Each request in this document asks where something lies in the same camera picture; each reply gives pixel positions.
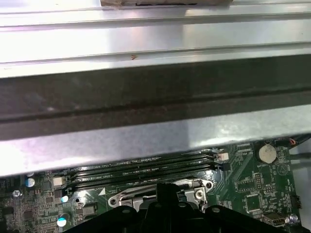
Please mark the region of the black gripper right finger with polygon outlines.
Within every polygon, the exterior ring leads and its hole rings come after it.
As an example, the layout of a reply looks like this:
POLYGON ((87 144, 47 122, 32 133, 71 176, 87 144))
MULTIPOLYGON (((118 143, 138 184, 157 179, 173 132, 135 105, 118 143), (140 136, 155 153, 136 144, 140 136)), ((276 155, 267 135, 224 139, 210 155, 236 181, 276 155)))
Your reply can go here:
POLYGON ((213 205, 204 213, 178 199, 180 188, 167 184, 168 233, 286 233, 275 227, 223 206, 213 205))

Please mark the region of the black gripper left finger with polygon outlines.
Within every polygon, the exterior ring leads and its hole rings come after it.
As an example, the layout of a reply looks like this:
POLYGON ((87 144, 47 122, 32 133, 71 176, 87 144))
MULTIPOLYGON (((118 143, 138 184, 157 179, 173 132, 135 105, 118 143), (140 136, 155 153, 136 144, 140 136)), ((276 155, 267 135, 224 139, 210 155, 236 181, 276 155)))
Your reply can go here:
POLYGON ((167 185, 156 185, 156 201, 148 209, 136 211, 130 206, 119 206, 81 223, 68 233, 166 233, 167 185))

